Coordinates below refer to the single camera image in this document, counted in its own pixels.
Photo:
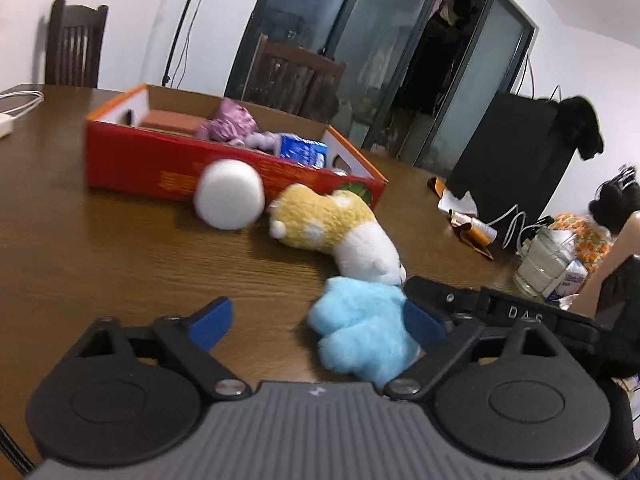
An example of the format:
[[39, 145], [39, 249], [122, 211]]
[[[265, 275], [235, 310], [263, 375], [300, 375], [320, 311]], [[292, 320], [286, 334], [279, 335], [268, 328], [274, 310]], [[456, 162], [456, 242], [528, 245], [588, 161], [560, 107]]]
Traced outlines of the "glass jar with water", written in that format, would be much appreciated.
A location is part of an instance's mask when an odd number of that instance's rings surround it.
[[541, 297], [576, 258], [572, 231], [541, 228], [530, 242], [513, 281], [529, 297]]

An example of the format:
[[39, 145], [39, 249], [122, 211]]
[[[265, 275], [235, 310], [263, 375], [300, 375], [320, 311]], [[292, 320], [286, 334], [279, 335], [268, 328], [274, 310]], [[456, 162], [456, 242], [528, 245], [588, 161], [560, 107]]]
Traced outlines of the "brown layered sponge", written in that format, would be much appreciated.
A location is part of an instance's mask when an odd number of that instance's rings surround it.
[[139, 127], [179, 136], [196, 136], [204, 122], [206, 122], [205, 117], [168, 112], [168, 110], [150, 110], [141, 119]]

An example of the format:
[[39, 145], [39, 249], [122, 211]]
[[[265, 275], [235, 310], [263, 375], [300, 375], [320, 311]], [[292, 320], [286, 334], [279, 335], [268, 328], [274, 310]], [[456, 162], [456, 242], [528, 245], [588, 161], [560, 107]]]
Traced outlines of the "black paper bag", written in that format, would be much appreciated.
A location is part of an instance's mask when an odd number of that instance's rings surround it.
[[562, 120], [566, 104], [498, 92], [447, 179], [460, 197], [472, 195], [485, 223], [518, 206], [538, 219], [560, 183], [575, 145]]

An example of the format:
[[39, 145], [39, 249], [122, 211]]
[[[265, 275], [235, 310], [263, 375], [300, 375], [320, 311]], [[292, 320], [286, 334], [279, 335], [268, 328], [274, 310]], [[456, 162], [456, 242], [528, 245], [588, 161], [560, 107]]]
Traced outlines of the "yellow white plush toy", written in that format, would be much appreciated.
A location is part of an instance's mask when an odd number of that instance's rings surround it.
[[372, 209], [352, 191], [320, 195], [289, 185], [270, 205], [269, 234], [297, 249], [334, 258], [345, 278], [400, 286], [407, 272]]

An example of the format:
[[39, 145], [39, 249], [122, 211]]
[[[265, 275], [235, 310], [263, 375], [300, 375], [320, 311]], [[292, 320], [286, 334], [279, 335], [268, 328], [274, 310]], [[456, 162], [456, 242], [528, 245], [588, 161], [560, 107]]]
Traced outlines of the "orange patterned cloth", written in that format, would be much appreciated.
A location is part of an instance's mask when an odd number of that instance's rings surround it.
[[577, 259], [589, 275], [599, 269], [613, 246], [612, 236], [608, 230], [599, 226], [590, 217], [582, 217], [577, 214], [558, 214], [550, 228], [557, 231], [570, 231], [574, 234]]

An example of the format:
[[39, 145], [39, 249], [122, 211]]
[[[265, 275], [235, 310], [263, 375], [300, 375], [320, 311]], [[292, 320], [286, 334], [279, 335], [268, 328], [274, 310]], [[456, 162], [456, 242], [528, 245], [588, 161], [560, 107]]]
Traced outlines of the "studio light on stand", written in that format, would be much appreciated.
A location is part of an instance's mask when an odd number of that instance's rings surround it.
[[160, 85], [164, 88], [180, 87], [186, 76], [192, 30], [204, 0], [186, 0], [172, 37]]

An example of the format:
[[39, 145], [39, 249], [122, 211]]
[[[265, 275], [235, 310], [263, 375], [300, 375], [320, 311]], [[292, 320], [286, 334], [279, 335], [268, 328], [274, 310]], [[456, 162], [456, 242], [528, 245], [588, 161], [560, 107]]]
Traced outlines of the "black sliding glass door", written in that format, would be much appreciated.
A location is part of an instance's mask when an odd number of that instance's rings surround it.
[[324, 120], [353, 144], [448, 177], [498, 93], [526, 67], [534, 22], [511, 0], [257, 0], [232, 98], [278, 106], [284, 64], [260, 40], [344, 68]]

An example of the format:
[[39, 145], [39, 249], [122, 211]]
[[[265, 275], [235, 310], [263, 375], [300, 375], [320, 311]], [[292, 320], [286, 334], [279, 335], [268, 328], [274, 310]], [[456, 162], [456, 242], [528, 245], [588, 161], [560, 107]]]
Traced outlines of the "white power adapter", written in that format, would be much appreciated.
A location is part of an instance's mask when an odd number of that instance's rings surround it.
[[0, 139], [13, 132], [14, 118], [6, 113], [0, 114]]

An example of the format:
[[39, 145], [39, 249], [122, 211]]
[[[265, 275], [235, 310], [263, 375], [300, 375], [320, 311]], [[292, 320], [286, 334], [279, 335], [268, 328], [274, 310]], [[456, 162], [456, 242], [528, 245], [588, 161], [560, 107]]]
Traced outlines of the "white blue tissue packet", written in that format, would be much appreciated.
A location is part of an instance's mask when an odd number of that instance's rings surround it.
[[574, 259], [563, 273], [544, 290], [548, 301], [577, 294], [588, 278], [588, 271], [579, 259]]

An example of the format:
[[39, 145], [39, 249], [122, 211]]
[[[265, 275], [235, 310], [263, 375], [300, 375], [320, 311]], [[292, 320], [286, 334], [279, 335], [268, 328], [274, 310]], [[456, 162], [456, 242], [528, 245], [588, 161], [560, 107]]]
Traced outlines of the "red orange cardboard box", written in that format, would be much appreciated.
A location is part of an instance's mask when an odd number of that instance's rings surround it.
[[239, 159], [262, 178], [271, 202], [292, 183], [319, 194], [337, 188], [358, 192], [374, 207], [387, 179], [337, 130], [321, 122], [256, 104], [244, 105], [259, 129], [292, 133], [328, 147], [326, 169], [305, 167], [261, 151], [198, 140], [175, 133], [158, 122], [174, 118], [205, 120], [217, 113], [220, 96], [139, 84], [119, 93], [86, 117], [85, 174], [90, 188], [188, 202], [204, 168], [221, 159]]

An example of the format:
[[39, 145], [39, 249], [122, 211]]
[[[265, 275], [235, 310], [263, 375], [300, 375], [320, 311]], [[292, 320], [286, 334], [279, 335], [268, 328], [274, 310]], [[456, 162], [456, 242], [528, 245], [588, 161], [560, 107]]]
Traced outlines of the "blue tissue pack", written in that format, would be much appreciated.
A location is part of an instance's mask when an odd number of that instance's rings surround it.
[[328, 159], [328, 147], [319, 141], [304, 139], [291, 133], [281, 133], [274, 154], [289, 162], [322, 169]]

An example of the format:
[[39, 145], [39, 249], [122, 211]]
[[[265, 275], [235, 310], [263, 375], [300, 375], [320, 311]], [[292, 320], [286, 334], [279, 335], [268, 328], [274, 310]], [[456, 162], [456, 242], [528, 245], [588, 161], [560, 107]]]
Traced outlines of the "lilac fluffy paw glove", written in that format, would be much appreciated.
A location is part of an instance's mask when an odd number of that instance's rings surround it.
[[228, 142], [235, 148], [249, 148], [264, 153], [274, 154], [280, 141], [279, 133], [251, 132], [242, 138], [234, 138]]

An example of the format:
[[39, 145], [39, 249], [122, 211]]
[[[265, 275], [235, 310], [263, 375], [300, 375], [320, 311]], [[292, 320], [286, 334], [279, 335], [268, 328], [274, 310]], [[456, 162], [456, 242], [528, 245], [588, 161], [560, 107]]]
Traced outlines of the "black garment on bag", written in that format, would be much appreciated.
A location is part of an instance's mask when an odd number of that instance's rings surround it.
[[572, 96], [558, 103], [552, 130], [566, 148], [578, 151], [582, 160], [604, 152], [604, 139], [596, 110], [583, 96]]

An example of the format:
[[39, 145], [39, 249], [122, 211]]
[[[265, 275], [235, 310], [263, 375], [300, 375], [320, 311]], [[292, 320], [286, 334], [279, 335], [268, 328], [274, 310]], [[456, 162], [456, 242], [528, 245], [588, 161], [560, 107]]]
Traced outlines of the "light blue fluffy glove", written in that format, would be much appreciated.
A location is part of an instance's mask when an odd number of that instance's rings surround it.
[[319, 336], [323, 367], [378, 388], [406, 370], [420, 347], [405, 328], [405, 302], [397, 286], [329, 278], [307, 315], [308, 326]]

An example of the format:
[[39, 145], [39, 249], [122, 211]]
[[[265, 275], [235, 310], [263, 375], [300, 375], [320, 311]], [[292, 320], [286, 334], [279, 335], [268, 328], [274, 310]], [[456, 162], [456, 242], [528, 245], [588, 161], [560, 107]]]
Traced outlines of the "dark wooden chair left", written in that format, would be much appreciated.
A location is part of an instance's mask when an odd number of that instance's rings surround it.
[[54, 0], [47, 34], [44, 83], [96, 88], [108, 6]]

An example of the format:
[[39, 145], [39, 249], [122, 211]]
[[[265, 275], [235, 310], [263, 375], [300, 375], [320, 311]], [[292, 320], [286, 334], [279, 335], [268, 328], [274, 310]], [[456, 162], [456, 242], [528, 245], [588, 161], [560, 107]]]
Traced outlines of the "pink suitcase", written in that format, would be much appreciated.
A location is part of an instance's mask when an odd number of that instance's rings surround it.
[[600, 290], [604, 280], [631, 255], [640, 255], [639, 211], [635, 211], [630, 215], [611, 250], [603, 259], [593, 276], [590, 276], [585, 282], [584, 287], [568, 310], [588, 316], [588, 318], [594, 318], [596, 316]]

